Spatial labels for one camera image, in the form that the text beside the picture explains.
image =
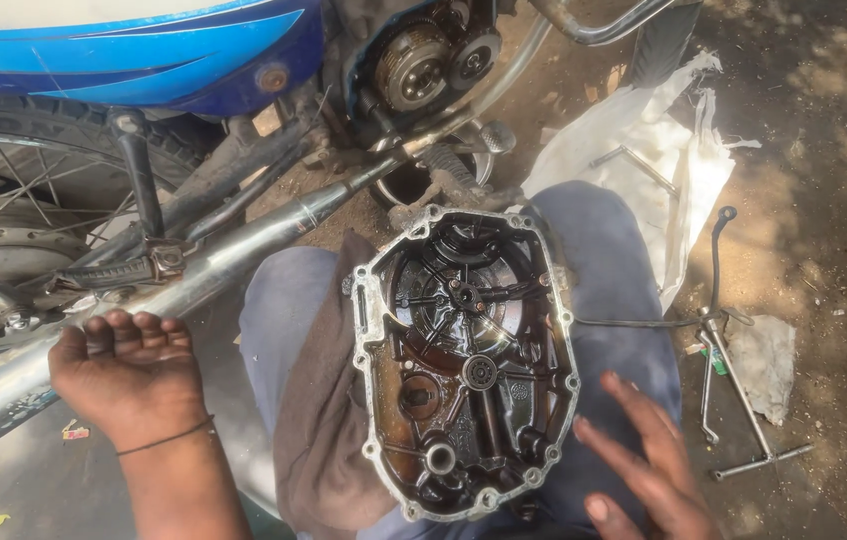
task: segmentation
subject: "person's right hand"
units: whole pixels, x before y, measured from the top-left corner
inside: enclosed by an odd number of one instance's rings
[[[68,326],[48,354],[50,386],[118,452],[208,419],[190,332],[179,319],[123,309]]]
[[[630,418],[643,440],[647,458],[635,455],[581,416],[574,418],[573,433],[577,440],[606,461],[643,503],[651,520],[651,537],[722,539],[717,522],[691,474],[684,436],[668,413],[633,382],[621,380],[614,372],[604,372],[600,384]],[[640,528],[609,496],[591,493],[586,496],[584,506],[604,540],[645,538]]]

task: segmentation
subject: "clutch cover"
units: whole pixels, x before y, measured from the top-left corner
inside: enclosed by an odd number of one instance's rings
[[[580,384],[566,271],[533,219],[430,204],[350,287],[363,454],[404,517],[465,519],[539,487]]]

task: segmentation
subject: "blue trousers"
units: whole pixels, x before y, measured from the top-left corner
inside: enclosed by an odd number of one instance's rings
[[[560,240],[566,264],[576,274],[572,301],[577,317],[661,319],[644,239],[630,208],[616,193],[574,180],[539,192],[533,203]],[[340,287],[340,283],[330,283],[336,260],[336,253],[319,248],[277,252],[260,264],[247,290],[240,314],[240,352],[270,435],[287,376],[310,324],[328,289]],[[600,373],[611,369],[635,382],[680,425],[680,379],[666,329],[575,325],[571,337],[581,385],[577,413],[631,451],[643,454],[640,436],[600,386]],[[613,497],[635,523],[645,521],[645,509],[621,478],[569,435],[563,442],[561,461],[537,490],[542,519],[592,531],[583,500],[594,491]],[[408,522],[395,508],[359,531],[357,538],[469,539],[489,528],[507,528],[517,522],[507,510],[478,521]]]

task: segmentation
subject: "dusty floor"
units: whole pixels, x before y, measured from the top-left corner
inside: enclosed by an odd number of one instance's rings
[[[627,2],[608,4],[579,15],[598,23]],[[529,6],[518,9],[517,18],[501,18],[502,60],[531,20]],[[720,484],[709,480],[708,469],[749,461],[758,449],[722,378],[714,399],[723,441],[707,446],[699,430],[701,360],[682,358],[691,457],[729,537],[847,538],[847,1],[707,0],[690,45],[701,48],[717,51],[725,69],[704,81],[717,92],[715,125],[725,137],[763,142],[761,149],[734,151],[737,166],[717,202],[740,211],[721,244],[722,303],[773,314],[797,328],[790,417],[783,427],[763,425],[779,450],[806,441],[816,448]],[[627,64],[632,50],[632,38],[584,48],[551,32],[539,61],[485,115],[507,122],[519,140],[490,182],[518,185],[543,148],[542,128],[560,128],[582,114],[591,105],[588,93],[605,97],[612,71]],[[689,111],[678,100],[673,114],[687,118]],[[325,180],[323,172],[301,171],[252,214]],[[393,235],[362,193],[303,243],[334,249],[345,227],[377,245]],[[709,294],[708,238],[703,234],[691,253],[671,318],[693,316]],[[693,333],[675,332],[675,348],[683,350]]]

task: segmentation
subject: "brown cloth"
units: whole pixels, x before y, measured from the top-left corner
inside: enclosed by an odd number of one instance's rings
[[[360,451],[367,442],[367,410],[351,389],[363,375],[352,362],[354,308],[340,286],[355,266],[376,254],[367,239],[346,231],[326,298],[287,377],[273,430],[276,507],[294,532],[315,540],[353,540],[397,505]]]

